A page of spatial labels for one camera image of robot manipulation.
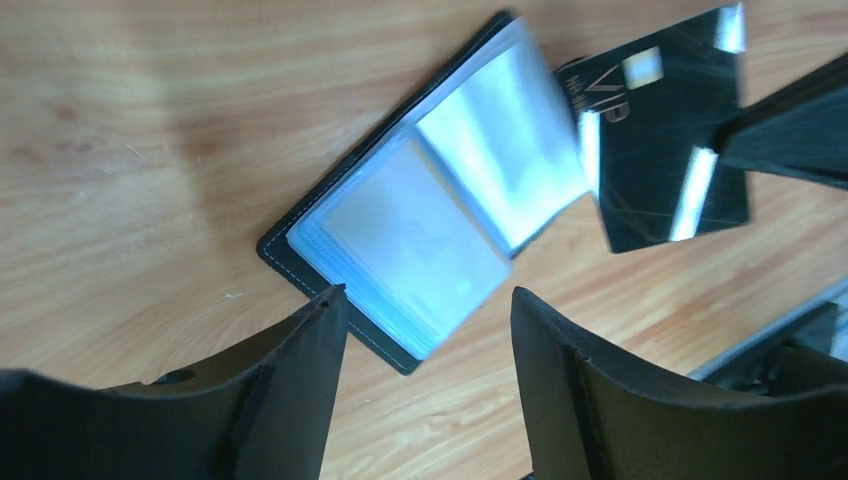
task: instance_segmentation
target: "wooden table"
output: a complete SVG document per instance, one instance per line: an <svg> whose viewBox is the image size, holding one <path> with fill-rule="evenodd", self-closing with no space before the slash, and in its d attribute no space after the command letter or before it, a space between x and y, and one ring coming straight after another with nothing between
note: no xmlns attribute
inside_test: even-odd
<svg viewBox="0 0 848 480"><path fill-rule="evenodd" d="M715 5L515 3L552 65ZM257 239L501 5L0 7L0 366L94 387L150 381L292 312L304 297L256 257ZM843 0L756 0L747 13L747 101L848 45ZM508 328L515 285L687 372L848 272L844 192L751 183L752 226L620 256L584 197L411 377L350 339L323 476L528 472Z"/></svg>

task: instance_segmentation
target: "black wallet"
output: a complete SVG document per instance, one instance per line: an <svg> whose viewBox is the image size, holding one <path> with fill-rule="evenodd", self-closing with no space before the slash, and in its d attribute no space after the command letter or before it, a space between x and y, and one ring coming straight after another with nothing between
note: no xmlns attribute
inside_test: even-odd
<svg viewBox="0 0 848 480"><path fill-rule="evenodd" d="M716 164L708 147L739 110L742 30L741 5L720 7L552 75L523 21L498 12L257 252L310 298L346 283L351 333L406 375L584 193L595 195L614 252L741 225L745 173ZM489 67L509 55L509 69ZM436 180L404 177L416 169ZM380 175L390 181L347 187ZM428 189L437 187L447 193L435 199ZM400 218L398 197L414 214ZM404 270L404 259L417 266Z"/></svg>

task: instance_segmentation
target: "wood grain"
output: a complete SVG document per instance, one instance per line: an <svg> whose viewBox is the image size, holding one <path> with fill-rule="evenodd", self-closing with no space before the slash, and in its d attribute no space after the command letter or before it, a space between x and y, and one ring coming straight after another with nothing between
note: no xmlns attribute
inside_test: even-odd
<svg viewBox="0 0 848 480"><path fill-rule="evenodd" d="M715 6L518 0L552 65ZM254 254L494 0L11 1L0 6L0 366L105 387L197 361L304 298ZM754 101L848 45L843 0L752 0ZM345 353L322 476L531 468L509 294L531 288L687 372L848 272L846 194L752 178L754 224L613 256L589 198L413 376Z"/></svg>

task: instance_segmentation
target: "white stitching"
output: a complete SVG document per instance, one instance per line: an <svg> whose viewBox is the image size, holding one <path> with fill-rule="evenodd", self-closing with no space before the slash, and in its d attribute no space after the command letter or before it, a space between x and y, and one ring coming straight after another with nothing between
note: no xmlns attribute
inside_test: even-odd
<svg viewBox="0 0 848 480"><path fill-rule="evenodd" d="M480 32L480 34L479 34L479 37L478 37L477 41L476 41L476 42L474 42L474 43L472 43L472 44L471 44L471 46L470 46L470 48L468 49L468 51L465 53L465 55L463 55L462 57L460 57L460 58L459 58L459 59L458 59L455 63L462 63L462 62L464 62L464 61L465 61L465 60L466 60L466 59L467 59L470 55L473 55L474 53L476 53L477 46L478 46L478 45L480 45L480 43L482 43L482 42L486 41L486 40L484 40L484 39L485 39L485 38L489 35L489 33L490 33L492 30L494 30L495 28L499 27L499 26L500 26L501 24L503 24L503 23L504 23L504 22L503 22L503 20L501 20L501 21L497 21L497 22L493 23L493 24L492 24L489 28L487 28L486 30L484 30L484 31ZM432 92L433 92L433 90L435 90L436 88L438 88L438 87L442 84L442 82L444 81L444 79L445 79L445 78L447 78L448 76L452 75L453 73L454 73L454 72L446 72L446 73L445 73L445 74L443 74L441 77L434 78L433 80L435 80L435 81L432 81L432 82L431 82L432 86L431 86L429 89L427 89L427 90L425 90L424 92L422 92L420 96L421 96L421 97L425 97L425 96L429 95L430 93L432 93ZM369 134L369 136L373 136L374 138L373 138L373 140L371 140L371 142L370 142L370 143L369 143L369 144L365 147L365 149L364 149L364 151L363 151L363 154L364 154L364 153L368 153L368 150L370 150L370 149L371 149L371 147L373 147L375 143L377 143L380 139L382 139L383 135L385 135L385 134L386 134L386 132L387 132L387 131L389 131L389 129L391 129L392 127L394 127L395 125L397 125L397 123L398 123L398 122L399 122L399 121L400 121L400 120L404 117L404 115L406 115L407 113L409 113L409 111L410 111L412 108L414 108L415 106L417 106L417 105L418 105L418 103L414 103L414 104L410 104L410 105L408 105L408 106L406 107L406 109L404 109L402 112L400 112L398 115L396 115L395 120L394 120L393 122L391 122L390 124L386 125L386 126L385 126L385 128L383 128L382 130L380 130L380 131L379 131L378 133L376 133L376 134L374 134L374 133ZM307 204L306 204L306 206L304 206L303 208L301 208L301 209L300 209L300 211L299 211L299 212L297 212L297 213L294 215L294 217L292 217L292 219L291 219L291 220L289 220L289 222L288 222L288 223L287 223L287 224L286 224L283 228L281 228L281 229L280 229L280 230L279 230L276 234L274 234L274 236L273 236L273 237L271 237L271 239L270 239L270 240L268 240L268 242L267 242L267 243L265 244L265 246L262 248L262 252L265 254L265 256L266 256L266 257L268 257L269 259L271 259L271 261L272 261L272 262L274 262L274 263L275 263L278 267L280 267L280 268L282 268L283 270L285 270L285 271L289 274L289 276L290 276L291 278L295 279L295 280L296 280L299 284L303 285L303 287L304 287L304 288L306 288L307 290L309 290L310 292L312 292L312 295L317 295L317 292L316 292L315 290L313 290L313 289L312 289L312 287L310 287L309 285L307 285L307 284L306 284L303 280L301 280L301 279L300 279L300 277L298 277L297 275L295 275L295 273L294 273L294 272L292 272L292 271L291 271L291 270L289 270L289 269L288 269L285 265L283 265L282 263L280 263L280 262L279 262L279 261L278 261L278 260L277 260L277 259L273 256L273 255L271 255L271 253L268 251L268 248L271 246L271 244L272 244L272 243L274 243L274 242L276 242L276 241L277 241L277 238L279 238L279 237L280 237L280 235L282 235L282 234L283 234L283 232L288 231L289 227L291 227L291 226L294 224L294 222L296 222L296 221L297 221L297 220L298 220L298 219L299 219L299 218L300 218L300 217L301 217L301 216L302 216L302 215L306 212L306 210L308 210L308 209L309 209L309 208L310 208L310 207L311 207L311 206L312 206L312 205L313 205L316 201L318 201L318 199L320 199L320 198L321 198L321 197L322 197L325 193L327 193L327 190L329 190L329 189L330 189L330 187L332 187L333 185L335 185L335 184L336 184L336 182L338 182L338 181L339 181L339 178L341 178L341 177L342 177L342 175L346 174L346 173L347 173L347 172L348 172L351 168L353 168L353 167L354 167L357 163L359 163L359 162L358 162L358 161L351 162L351 163L350 163L350 165L348 165L346 168L342 169L342 170L341 170L341 171L340 171L340 172L339 172L339 173L338 173L335 177L333 177L333 179L332 179L332 180L330 180L330 183L328 183L328 184L324 187L324 189L323 189L323 190L321 190L321 192L319 192L319 193L318 193L318 195L313 196L313 197L312 197L312 200L310 200L310 201L309 201L309 203L307 203ZM357 326L356 326L356 325L354 325L353 323L350 323L350 326L351 326L351 327L353 327L353 328L354 328L357 332L359 332L359 333L360 333L363 337L365 337L365 339L366 339L366 340L367 340L367 341L368 341L368 342L369 342L372 346L374 346L375 348L377 348L377 350L379 350L379 351L383 352L383 354L385 354L387 357L389 357L389 359L391 359L391 361L392 361L392 362L394 362L394 364L395 364L395 365L397 365L398 367L400 367L400 368L401 368L401 369L403 369L403 370L407 370L407 369L405 369L405 368L404 368L404 367L400 364L400 362L398 362L398 360L397 360L397 359L395 359L394 357L392 357L392 356L389 354L389 352L387 352L387 351L383 350L383 349L382 349L379 345L377 345L377 343L376 343L376 342L374 342L374 340L372 340L372 339L371 339L371 337L369 337L368 335L366 335L366 334L365 334L365 332L363 332L362 330L360 330L360 329L359 329L359 327L357 327Z"/></svg>

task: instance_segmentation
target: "wallet stitching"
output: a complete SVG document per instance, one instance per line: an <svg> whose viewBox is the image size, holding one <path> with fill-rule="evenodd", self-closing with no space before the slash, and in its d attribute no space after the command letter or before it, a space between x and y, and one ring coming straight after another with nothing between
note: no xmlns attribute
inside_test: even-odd
<svg viewBox="0 0 848 480"><path fill-rule="evenodd" d="M478 46L478 45L480 45L481 43L484 43L484 42L486 42L486 41L488 41L488 40L491 40L491 39L487 38L487 37L488 37L488 35L489 35L489 33L491 33L491 31L492 31L492 30L494 30L495 28L500 27L500 26L501 26L501 24L503 24L503 23L504 23L503 21L495 22L495 23L493 23L492 25L490 25L490 26L489 26L489 28L487 28L486 30L483 30L483 31L480 33L480 35L479 35L479 37L478 37L477 41L476 41L476 42L474 42L474 43L472 43L472 44L471 44L471 46L470 46L470 48L468 49L468 51L465 53L465 55L463 55L463 56L459 57L459 59L457 59L455 63L462 63L462 62L464 62L466 59L468 59L468 57L469 57L469 56L471 56L471 55L473 55L474 53L476 53L476 52L477 52L477 46ZM420 95L420 97L423 99L423 97L426 97L427 95L431 94L431 93L433 92L433 90L435 90L436 88L438 88L438 87L439 87L439 86L440 86L440 85L444 82L444 80L445 80L447 77L449 77L450 75L454 74L455 72L456 72L456 69L454 69L454 70L453 70L453 71L451 71L451 72L446 72L446 73L444 73L443 75L441 75L441 76L439 76L439 77L435 77L435 78L434 78L435 82L433 82L433 86L431 86L430 88L428 88L428 89L426 89L424 92L422 92L422 93L421 93L421 95ZM419 102L415 102L415 103L412 103L412 104L408 105L405 109L403 109L403 110L402 110L402 111L401 111L401 112L400 112L400 113L399 113L399 114L395 117L395 119L394 119L393 121L391 121L388 125L386 125L385 127L383 127L381 130L379 130L379 131L378 131L378 132L374 135L374 138L371 140L371 142L369 142L369 143L368 143L368 145L364 148L363 153L362 153L362 155L361 155L361 156L364 156L366 153L368 153L368 151L369 151L369 150L371 150L371 148L374 146L374 144L376 144L378 141L380 141L380 140L383 138L383 136L384 136L384 135L385 135L385 134L386 134L386 133L387 133L387 132L388 132L391 128L393 128L395 125L397 125L397 124L400 122L400 120L401 120L401 119L402 119L402 118L403 118L403 117L404 117L407 113L409 113L409 111L410 111L410 110L412 110L413 108L415 108L416 106L418 106L418 104L419 104L419 103L421 103L421 102L419 101ZM291 219L291 220L289 220L289 222L288 222L288 223L287 223L287 224L286 224L283 228L281 228L281 229L280 229L280 230L279 230L276 234L274 234L274 236L273 236L273 237L271 237L271 239L270 239L270 240L268 240L268 242L267 242L267 243L265 244L265 246L262 248L262 251L263 251L263 253L265 253L265 256L266 256L266 257L268 257L269 259L271 259L271 261L272 261L272 262L274 262L277 266L279 266L280 268L282 268L283 270L285 270L285 271L286 271L286 273L288 273L288 274L289 274L289 276L290 276L291 278L295 279L295 280L296 280L299 284L303 285L303 287L305 287L307 290L309 290L310 292L312 292L312 294L313 294L313 295L316 295L316 294L317 294L317 293L315 292L315 290L314 290L312 287L310 287L309 285L307 285L307 284L306 284L303 280L301 280L301 279L300 279L300 277L298 277L298 276L297 276L294 272L292 272L291 270L289 270L289 269L288 269L285 265L283 265L282 263L280 263L280 262L279 262L279 261L278 261L278 260L274 257L274 255L272 255L272 254L268 251L268 248L271 246L271 244L272 244L272 243L274 243L274 242L276 242L276 241L277 241L277 238L279 238L279 237L280 237L280 235L282 235L282 234L283 234L283 232L288 231L288 230L289 230L289 227L291 227L291 226L294 224L294 222L296 222L298 219L300 219L300 217L301 217L301 216L303 216L303 214L306 212L306 210L308 210L310 207L312 207L312 205L313 205L315 202L317 202L317 201L318 201L318 200L319 200L322 196L324 196L324 194L325 194L325 193L327 193L327 190L329 190L329 189L330 189L333 185L335 185L335 184L339 181L339 178L341 178L341 177L342 177L342 175L346 174L348 171L350 171L350 169L352 169L354 166L358 165L359 163L360 163L360 162L359 162L358 160L357 160L357 161L353 161L353 162L351 162L351 164L350 164L350 165L348 165L347 167L345 167L345 168L343 168L341 171L339 171L339 173L338 173L335 177L333 177L333 178L332 178L332 180L330 180L330 182L329 182L329 183L328 183L328 184L327 184L327 185L326 185L326 186L325 186L325 187L324 187L324 188L323 188L323 189L322 189L322 190L318 193L318 195L315 195L314 197L312 197L312 200L310 200L310 201L309 201L309 202L308 202L308 203L307 203L307 204L306 204L303 208L301 208L301 209L300 209L300 211L298 211L298 212L294 215L294 217L292 217L292 219ZM389 352L387 352L387 351L383 350L383 348L382 348L382 347L380 347L380 345L378 345L378 344L377 344L377 342L375 342L375 341L374 341L371 337L369 337L368 335L366 335L366 334L365 334L365 332L363 332L362 330L360 330L360 329L359 329L359 327L357 327L357 326L356 326L356 324L354 324L354 323L350 323L350 322L348 322L348 324L349 324L351 327L353 327L353 328L354 328L354 330L356 330L357 332L359 332L359 333L360 333L363 337L365 337L365 338L366 338L366 340L368 341L368 343L370 343L373 347L377 348L377 350L381 351L384 355L386 355L386 356L387 356L387 357L388 357L388 358L389 358L389 359L390 359L390 360L391 360L391 361L392 361L395 365L397 365L399 368L401 368L401 369L402 369L402 370L404 370L404 371L409 370L407 367L404 367L404 366L403 366L403 365L402 365L402 364L401 364L401 363L400 363L400 362L399 362L396 358L394 358L394 357L393 357L393 356L392 356Z"/></svg>

